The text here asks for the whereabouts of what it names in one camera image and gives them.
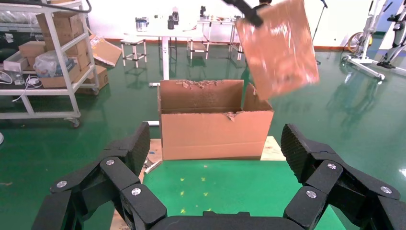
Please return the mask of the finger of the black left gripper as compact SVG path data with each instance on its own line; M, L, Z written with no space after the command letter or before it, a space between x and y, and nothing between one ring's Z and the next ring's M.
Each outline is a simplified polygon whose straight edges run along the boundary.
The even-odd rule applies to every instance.
M256 10L251 8L244 0L223 0L223 2L236 7L244 14L245 19L255 27L262 26L263 20L257 15Z

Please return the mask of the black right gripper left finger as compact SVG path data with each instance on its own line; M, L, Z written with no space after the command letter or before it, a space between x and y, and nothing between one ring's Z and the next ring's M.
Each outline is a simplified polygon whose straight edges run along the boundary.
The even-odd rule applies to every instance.
M32 229L81 230L108 202L130 229L151 229L167 217L167 209L139 179L149 147L149 124L142 122L134 134L109 143L95 161L56 180Z

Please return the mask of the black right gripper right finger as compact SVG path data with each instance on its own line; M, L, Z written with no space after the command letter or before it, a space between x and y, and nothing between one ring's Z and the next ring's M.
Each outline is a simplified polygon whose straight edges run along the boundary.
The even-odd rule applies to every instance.
M286 124L281 151L302 185L285 208L285 219L312 230L326 208L334 206L361 230L405 229L400 193L349 166L328 144L307 139L295 125Z

